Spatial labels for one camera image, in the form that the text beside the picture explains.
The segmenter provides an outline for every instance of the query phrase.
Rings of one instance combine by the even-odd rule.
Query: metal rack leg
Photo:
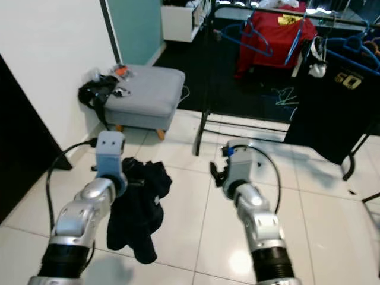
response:
[[[206,122],[207,122],[207,118],[208,118],[209,114],[210,114],[209,110],[202,113],[201,123],[199,125],[198,131],[197,131],[197,136],[195,137],[195,141],[194,141],[194,145],[193,145],[193,154],[195,156],[200,155],[202,135],[203,135],[204,127],[206,126]]]
[[[344,181],[347,181],[352,176],[352,174],[354,174],[354,171],[355,171],[355,158],[354,158],[353,153],[349,154],[349,159],[350,159],[350,168],[348,169],[346,174],[343,175]]]
[[[372,195],[372,196],[369,196],[369,197],[367,197],[367,198],[362,199],[362,202],[363,202],[363,203],[367,203],[368,201],[373,200],[373,199],[376,199],[376,198],[378,198],[378,197],[380,197],[380,192],[377,193],[377,194],[375,194],[375,195]]]

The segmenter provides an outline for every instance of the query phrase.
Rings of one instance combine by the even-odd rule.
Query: wooden leg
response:
[[[123,132],[123,126],[122,125],[116,125],[116,130],[118,132]]]
[[[165,133],[164,133],[164,131],[162,129],[157,129],[156,133],[159,136],[160,140],[163,141],[165,139]]]

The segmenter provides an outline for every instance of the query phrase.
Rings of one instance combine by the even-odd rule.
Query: white shelving unit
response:
[[[189,1],[185,7],[162,6],[164,40],[191,43],[210,12],[210,2],[210,0],[193,0]]]

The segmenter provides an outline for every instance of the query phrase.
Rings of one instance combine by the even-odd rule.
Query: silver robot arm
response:
[[[122,172],[124,136],[103,131],[96,145],[96,178],[61,210],[37,276],[29,285],[82,285],[80,275],[101,219],[127,187]]]
[[[224,172],[218,172],[215,164],[210,163],[211,174],[226,197],[234,201],[245,226],[257,284],[301,285],[295,278],[278,217],[250,180],[255,163],[252,146],[249,139],[230,140],[223,148],[223,156],[227,156]]]

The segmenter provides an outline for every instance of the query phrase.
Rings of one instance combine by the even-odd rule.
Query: gray ottoman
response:
[[[128,65],[135,73],[123,83],[131,92],[127,97],[110,96],[104,106],[108,123],[155,129],[160,139],[169,129],[181,99],[185,74],[182,71],[139,65]]]

